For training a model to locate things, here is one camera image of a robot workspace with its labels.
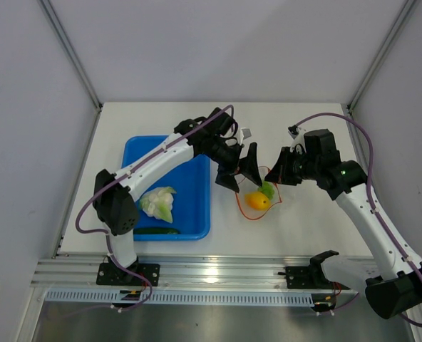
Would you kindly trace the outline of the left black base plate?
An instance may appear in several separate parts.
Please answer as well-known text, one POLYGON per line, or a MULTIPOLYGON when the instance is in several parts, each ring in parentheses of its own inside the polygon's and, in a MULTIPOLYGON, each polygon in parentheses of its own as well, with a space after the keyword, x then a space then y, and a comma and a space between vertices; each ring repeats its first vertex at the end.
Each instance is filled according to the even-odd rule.
MULTIPOLYGON (((136 264, 129 267, 128 270, 147 279, 153 287, 158 285, 159 264, 136 264)), ((100 286, 147 286, 145 280, 123 271, 111 262, 99 265, 96 284, 100 286)))

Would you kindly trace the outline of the aluminium frame post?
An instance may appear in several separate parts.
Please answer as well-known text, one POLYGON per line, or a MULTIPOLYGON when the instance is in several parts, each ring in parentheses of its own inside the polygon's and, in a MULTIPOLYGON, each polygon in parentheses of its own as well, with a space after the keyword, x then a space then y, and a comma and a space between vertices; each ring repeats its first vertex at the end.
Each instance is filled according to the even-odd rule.
POLYGON ((93 104, 93 107, 96 110, 102 108, 102 102, 99 100, 97 92, 91 83, 91 80, 78 56, 76 50, 72 44, 72 41, 66 31, 65 26, 62 23, 62 20, 59 18, 57 11, 53 5, 53 2, 50 0, 38 0, 38 5, 40 6, 44 16, 46 17, 47 22, 51 26, 51 29, 56 36, 63 52, 66 55, 69 63, 71 64, 74 73, 76 74, 78 80, 80 81, 83 89, 85 90, 89 100, 93 104))
POLYGON ((420 2, 421 1, 419 0, 403 1, 401 9, 398 11, 392 24, 389 26, 389 29, 385 34, 381 44, 377 48, 374 57, 371 59, 368 68, 365 70, 362 79, 359 81, 359 84, 357 85, 351 100, 346 106, 350 115, 352 115, 356 110, 357 105, 363 98, 365 92, 369 89, 369 86, 375 79, 385 60, 388 58, 388 55, 390 54, 396 41, 401 36, 405 26, 413 16, 413 13, 420 2))

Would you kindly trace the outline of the right aluminium frame post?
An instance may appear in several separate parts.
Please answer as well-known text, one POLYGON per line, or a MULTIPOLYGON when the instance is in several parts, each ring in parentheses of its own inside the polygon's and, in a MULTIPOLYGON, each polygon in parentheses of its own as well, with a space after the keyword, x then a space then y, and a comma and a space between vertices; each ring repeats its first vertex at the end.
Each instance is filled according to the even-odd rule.
POLYGON ((351 100, 346 106, 350 115, 352 115, 356 110, 357 105, 363 98, 365 92, 369 89, 369 86, 375 79, 385 60, 388 58, 388 55, 390 54, 396 41, 401 36, 405 26, 413 16, 413 13, 420 2, 421 1, 419 0, 403 1, 401 9, 398 11, 392 24, 389 26, 389 29, 385 34, 381 44, 377 48, 374 57, 371 59, 368 68, 365 70, 362 79, 359 81, 359 84, 357 85, 351 100))

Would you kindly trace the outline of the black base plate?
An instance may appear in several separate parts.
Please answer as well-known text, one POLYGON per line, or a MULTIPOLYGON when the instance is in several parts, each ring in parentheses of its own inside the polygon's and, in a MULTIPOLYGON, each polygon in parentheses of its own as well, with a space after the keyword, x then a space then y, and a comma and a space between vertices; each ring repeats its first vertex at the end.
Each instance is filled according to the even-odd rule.
MULTIPOLYGON (((128 270, 147 279, 153 287, 158 285, 159 264, 136 264, 129 267, 128 270)), ((147 286, 145 280, 123 271, 111 262, 99 265, 96 284, 100 286, 147 286)))
POLYGON ((278 275, 284 276, 288 289, 337 289, 318 266, 286 266, 278 275))

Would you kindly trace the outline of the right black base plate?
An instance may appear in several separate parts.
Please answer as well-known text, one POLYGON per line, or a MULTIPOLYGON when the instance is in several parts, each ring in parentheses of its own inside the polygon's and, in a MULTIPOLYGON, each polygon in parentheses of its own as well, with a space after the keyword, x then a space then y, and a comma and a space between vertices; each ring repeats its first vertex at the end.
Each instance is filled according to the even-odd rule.
POLYGON ((318 266, 286 266, 278 275, 284 276, 288 289, 337 289, 318 266))

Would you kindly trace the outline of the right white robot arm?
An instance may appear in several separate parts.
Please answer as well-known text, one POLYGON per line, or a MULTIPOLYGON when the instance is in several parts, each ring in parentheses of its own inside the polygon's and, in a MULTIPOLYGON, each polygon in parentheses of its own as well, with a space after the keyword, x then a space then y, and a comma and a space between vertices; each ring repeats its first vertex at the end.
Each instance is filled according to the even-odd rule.
POLYGON ((293 143, 283 147, 265 181, 299 185, 313 180, 354 223, 376 262, 366 269, 329 250, 310 259, 309 281, 316 287, 342 284, 366 297, 381 318, 389 319, 422 304, 422 258, 406 243, 376 200, 360 164, 343 162, 334 135, 292 126, 293 143))

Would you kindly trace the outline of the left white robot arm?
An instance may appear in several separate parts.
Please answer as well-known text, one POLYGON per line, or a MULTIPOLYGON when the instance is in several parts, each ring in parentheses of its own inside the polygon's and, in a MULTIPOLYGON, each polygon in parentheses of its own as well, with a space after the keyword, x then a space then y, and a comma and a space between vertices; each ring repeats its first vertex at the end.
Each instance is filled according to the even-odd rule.
POLYGON ((262 186, 257 163, 257 145, 251 143, 241 156, 247 130, 238 127, 233 107, 215 108, 209 116, 181 121, 164 141, 132 165, 117 172, 101 170, 91 199, 104 223, 108 254, 115 264, 112 275, 120 284, 132 284, 138 275, 138 255, 133 229, 139 220, 136 202, 161 177, 176 167, 204 155, 218 165, 215 182, 239 192, 236 175, 262 186))

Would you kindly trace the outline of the dark green cucumber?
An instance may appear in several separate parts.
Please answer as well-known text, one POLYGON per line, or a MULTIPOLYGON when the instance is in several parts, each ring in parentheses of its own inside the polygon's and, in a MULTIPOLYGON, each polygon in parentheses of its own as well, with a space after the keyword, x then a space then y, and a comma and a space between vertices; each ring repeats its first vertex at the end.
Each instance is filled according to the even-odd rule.
POLYGON ((180 234, 180 231, 168 227, 142 227, 134 229, 134 234, 180 234))

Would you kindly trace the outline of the green grape bunch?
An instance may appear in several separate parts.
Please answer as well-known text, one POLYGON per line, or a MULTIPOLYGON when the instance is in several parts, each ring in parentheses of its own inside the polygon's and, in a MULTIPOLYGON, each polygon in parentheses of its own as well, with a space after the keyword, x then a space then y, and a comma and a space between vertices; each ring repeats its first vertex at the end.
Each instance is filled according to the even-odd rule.
POLYGON ((262 186, 257 189, 258 192, 261 192, 269 200, 272 200, 274 197, 274 185, 271 182, 262 182, 262 186))

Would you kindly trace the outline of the clear zip bag orange zipper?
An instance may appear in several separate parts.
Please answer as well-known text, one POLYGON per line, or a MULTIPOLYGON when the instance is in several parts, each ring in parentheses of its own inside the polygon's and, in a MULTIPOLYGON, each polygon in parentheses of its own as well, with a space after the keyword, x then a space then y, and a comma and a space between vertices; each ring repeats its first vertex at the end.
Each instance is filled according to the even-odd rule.
POLYGON ((260 220, 280 207, 290 207, 295 201, 296 187, 278 185, 264 180, 270 171, 271 169, 267 166, 259 166, 261 187, 256 186, 243 175, 237 176, 240 191, 235 194, 236 203, 240 214, 249 221, 260 220))

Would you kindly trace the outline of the yellow orange mango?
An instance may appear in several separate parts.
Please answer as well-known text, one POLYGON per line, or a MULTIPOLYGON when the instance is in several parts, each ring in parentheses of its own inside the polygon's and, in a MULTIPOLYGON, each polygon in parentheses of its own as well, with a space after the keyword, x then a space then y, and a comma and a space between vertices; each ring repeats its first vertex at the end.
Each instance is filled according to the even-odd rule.
POLYGON ((266 210, 270 207, 271 200, 261 192, 251 192, 245 195, 245 203, 248 207, 255 210, 266 210))

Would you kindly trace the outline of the aluminium front rail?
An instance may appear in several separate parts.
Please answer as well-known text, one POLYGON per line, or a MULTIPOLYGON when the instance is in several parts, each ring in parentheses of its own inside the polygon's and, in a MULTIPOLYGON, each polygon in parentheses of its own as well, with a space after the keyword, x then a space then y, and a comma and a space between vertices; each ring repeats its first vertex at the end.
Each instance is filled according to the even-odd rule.
MULTIPOLYGON (((96 288, 103 255, 60 255, 38 261, 32 287, 96 288)), ((287 266, 307 266, 305 256, 141 256, 142 263, 159 264, 155 290, 287 291, 280 273, 287 266)))

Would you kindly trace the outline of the left aluminium frame post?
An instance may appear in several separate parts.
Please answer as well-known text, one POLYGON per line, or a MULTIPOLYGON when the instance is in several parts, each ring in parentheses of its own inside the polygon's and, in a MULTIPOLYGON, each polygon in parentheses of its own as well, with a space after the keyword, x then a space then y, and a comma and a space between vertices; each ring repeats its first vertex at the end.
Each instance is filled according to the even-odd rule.
POLYGON ((76 74, 78 80, 80 81, 83 89, 85 90, 89 100, 93 104, 93 107, 96 110, 102 108, 102 102, 99 100, 97 92, 91 83, 91 80, 78 56, 76 50, 72 44, 72 41, 66 31, 65 26, 62 23, 62 20, 59 18, 57 11, 53 5, 53 2, 50 0, 38 0, 38 5, 40 6, 44 16, 46 17, 47 22, 51 26, 51 29, 56 36, 63 52, 66 55, 69 63, 71 64, 74 73, 76 74))

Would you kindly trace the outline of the white cauliflower with leaves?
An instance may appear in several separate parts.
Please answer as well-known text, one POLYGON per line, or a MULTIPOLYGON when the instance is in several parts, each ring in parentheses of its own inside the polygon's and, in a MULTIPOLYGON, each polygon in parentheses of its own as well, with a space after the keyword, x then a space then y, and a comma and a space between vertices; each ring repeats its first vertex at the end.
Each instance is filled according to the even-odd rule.
POLYGON ((175 193, 176 190, 172 187, 156 187, 147 191, 138 200, 139 209, 148 217, 171 224, 173 222, 173 195, 175 193))

